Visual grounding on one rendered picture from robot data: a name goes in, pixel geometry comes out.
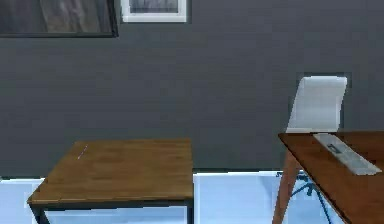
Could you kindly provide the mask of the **black framed wall picture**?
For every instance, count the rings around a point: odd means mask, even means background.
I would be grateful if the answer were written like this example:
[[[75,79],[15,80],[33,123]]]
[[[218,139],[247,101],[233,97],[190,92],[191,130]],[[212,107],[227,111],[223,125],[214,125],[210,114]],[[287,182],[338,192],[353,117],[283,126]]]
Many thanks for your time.
[[[0,37],[117,37],[114,0],[0,0]]]

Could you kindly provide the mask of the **white chair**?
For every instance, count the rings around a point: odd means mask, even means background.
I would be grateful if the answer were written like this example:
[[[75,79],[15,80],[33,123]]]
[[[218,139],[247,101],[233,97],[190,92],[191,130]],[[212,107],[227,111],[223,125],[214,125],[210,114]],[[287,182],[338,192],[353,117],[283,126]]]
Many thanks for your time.
[[[337,132],[347,83],[347,78],[340,76],[303,77],[297,88],[286,133]],[[282,224],[291,196],[305,188],[308,189],[307,195],[316,191],[327,222],[332,224],[325,201],[313,183],[293,191],[301,169],[295,157],[287,151],[272,224]]]

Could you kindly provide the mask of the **grey remote control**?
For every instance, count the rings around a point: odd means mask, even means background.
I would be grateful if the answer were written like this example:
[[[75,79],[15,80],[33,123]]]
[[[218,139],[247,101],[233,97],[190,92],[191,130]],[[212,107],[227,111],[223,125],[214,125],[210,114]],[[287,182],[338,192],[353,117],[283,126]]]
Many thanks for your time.
[[[313,137],[355,175],[375,175],[381,169],[356,153],[345,142],[329,133],[316,133]]]

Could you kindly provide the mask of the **dark wood dining table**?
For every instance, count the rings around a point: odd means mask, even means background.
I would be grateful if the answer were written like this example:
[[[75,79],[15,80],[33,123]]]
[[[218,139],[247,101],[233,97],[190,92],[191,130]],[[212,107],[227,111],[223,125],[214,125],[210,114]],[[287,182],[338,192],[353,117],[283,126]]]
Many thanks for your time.
[[[299,170],[304,170],[345,224],[384,224],[384,131],[338,132],[355,152],[381,169],[358,176],[311,133],[281,133],[286,147],[272,224],[282,224]]]

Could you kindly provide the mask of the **light wood square table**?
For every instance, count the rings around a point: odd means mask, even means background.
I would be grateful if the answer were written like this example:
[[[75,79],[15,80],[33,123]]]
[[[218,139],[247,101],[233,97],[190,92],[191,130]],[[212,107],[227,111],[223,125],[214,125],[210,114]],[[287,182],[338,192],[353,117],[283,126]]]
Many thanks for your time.
[[[194,224],[191,140],[76,141],[27,203],[37,224],[51,224],[48,211],[168,206],[184,206]]]

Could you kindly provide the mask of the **white framed wall picture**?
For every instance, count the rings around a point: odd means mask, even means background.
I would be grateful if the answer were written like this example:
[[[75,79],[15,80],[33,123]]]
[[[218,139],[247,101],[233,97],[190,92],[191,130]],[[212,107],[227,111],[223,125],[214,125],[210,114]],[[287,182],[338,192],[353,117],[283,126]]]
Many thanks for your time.
[[[186,23],[189,0],[121,0],[124,23]]]

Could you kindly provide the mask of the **thin pale pencil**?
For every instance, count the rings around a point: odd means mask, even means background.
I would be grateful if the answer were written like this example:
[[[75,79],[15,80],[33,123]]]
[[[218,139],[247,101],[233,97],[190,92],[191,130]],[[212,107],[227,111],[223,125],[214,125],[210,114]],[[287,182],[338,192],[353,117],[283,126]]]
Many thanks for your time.
[[[79,160],[83,156],[83,154],[86,152],[87,148],[88,148],[88,144],[86,144],[85,147],[83,148],[83,150],[80,152],[80,154],[77,157],[77,160]]]

